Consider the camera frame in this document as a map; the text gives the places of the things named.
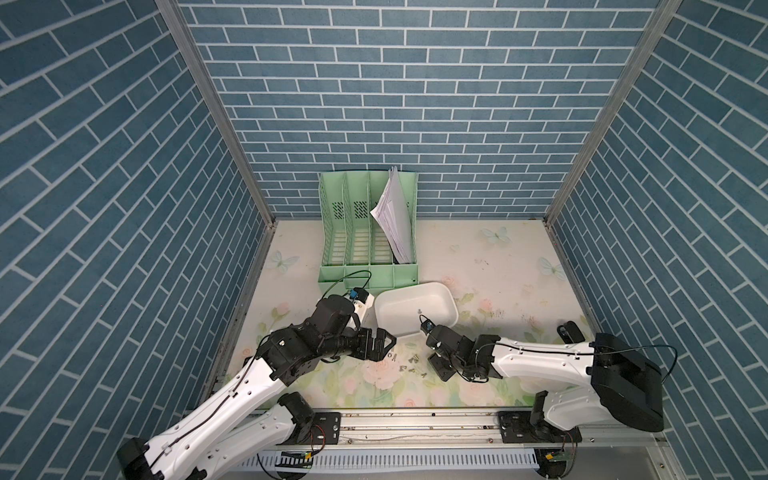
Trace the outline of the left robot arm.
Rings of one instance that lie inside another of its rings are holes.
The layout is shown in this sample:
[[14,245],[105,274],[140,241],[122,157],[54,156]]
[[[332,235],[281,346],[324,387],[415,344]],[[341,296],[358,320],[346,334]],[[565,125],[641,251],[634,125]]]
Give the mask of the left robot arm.
[[127,479],[219,479],[258,452],[306,439],[314,410],[285,390],[322,361],[380,362],[396,338],[362,322],[374,295],[328,295],[298,325],[268,334],[254,356],[208,400],[149,440],[132,438],[116,457]]

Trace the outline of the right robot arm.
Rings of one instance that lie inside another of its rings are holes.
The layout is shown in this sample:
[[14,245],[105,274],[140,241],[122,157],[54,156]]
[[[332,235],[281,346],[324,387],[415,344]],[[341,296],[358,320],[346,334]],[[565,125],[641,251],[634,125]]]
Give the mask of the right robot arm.
[[663,430],[664,377],[642,348],[607,333],[588,341],[573,322],[559,329],[565,343],[540,344],[490,334],[471,339],[421,319],[433,352],[429,363],[442,381],[458,375],[468,383],[529,377],[562,384],[560,391],[537,392],[528,414],[500,414],[506,443],[579,443],[580,426],[608,420],[644,432]]

